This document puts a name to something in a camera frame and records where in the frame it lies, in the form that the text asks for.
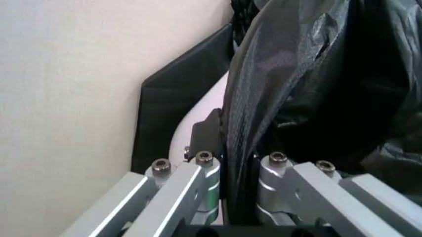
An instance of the screw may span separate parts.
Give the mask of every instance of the screw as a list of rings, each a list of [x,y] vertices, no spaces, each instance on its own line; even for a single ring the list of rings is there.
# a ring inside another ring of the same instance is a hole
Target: screw
[[[283,164],[287,161],[287,156],[282,152],[272,152],[270,154],[269,162],[272,165]]]
[[[332,174],[336,170],[336,167],[333,165],[333,163],[326,160],[319,160],[315,164],[318,169],[326,174]]]
[[[213,156],[211,152],[208,151],[201,151],[196,153],[195,161],[197,165],[202,167],[210,167],[212,166]]]
[[[183,156],[185,157],[185,160],[189,159],[189,147],[186,146],[185,150],[183,151]]]
[[[156,159],[151,165],[154,176],[166,176],[170,174],[171,164],[168,159]]]

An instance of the silver metal arm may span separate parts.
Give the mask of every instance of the silver metal arm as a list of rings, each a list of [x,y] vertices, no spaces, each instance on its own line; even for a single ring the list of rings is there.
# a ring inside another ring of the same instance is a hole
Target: silver metal arm
[[[126,222],[135,220],[156,191],[153,179],[128,172],[61,236],[115,237]]]

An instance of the black mesh fabric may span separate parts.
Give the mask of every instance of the black mesh fabric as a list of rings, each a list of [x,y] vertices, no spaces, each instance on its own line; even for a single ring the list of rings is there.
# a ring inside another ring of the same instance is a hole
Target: black mesh fabric
[[[421,180],[421,24],[415,0],[266,4],[232,60],[224,96],[232,224],[254,221],[258,165],[252,153],[259,147],[382,179],[383,160],[400,162],[382,148],[399,141],[395,151],[414,164],[412,179]],[[361,165],[369,156],[376,162]]]

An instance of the metal linkage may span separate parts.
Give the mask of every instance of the metal linkage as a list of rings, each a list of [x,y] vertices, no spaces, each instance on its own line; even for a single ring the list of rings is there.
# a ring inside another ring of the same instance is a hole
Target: metal linkage
[[[322,220],[341,236],[401,236],[310,162],[287,168],[276,190],[305,223]]]
[[[274,225],[294,225],[286,213],[291,213],[289,205],[277,195],[277,183],[283,178],[286,168],[293,164],[281,152],[272,152],[261,160],[258,180],[256,210],[262,223]]]
[[[128,172],[61,236],[117,236],[126,222],[135,220],[156,191],[154,180]]]
[[[422,236],[422,208],[370,174],[340,185],[404,236]]]
[[[193,225],[209,225],[218,216],[218,199],[220,191],[220,162],[211,152],[201,151],[191,159],[190,163],[200,165],[205,172],[207,194],[198,207],[192,223]]]
[[[167,237],[192,221],[207,193],[204,170],[182,163],[138,216],[125,237]]]

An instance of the black fabric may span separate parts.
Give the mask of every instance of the black fabric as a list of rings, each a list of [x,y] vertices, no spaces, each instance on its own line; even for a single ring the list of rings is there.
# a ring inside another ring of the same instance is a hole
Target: black fabric
[[[132,171],[143,173],[153,160],[168,157],[177,125],[227,72],[233,54],[228,24],[144,81]]]
[[[260,5],[264,4],[264,2],[264,0],[259,1]],[[254,0],[231,0],[231,5],[233,8],[234,41],[237,45],[240,45],[259,9]]]
[[[386,183],[422,197],[421,24],[416,0],[267,3],[233,58],[224,96],[233,224],[253,222],[255,149],[383,181],[411,166],[408,178]]]

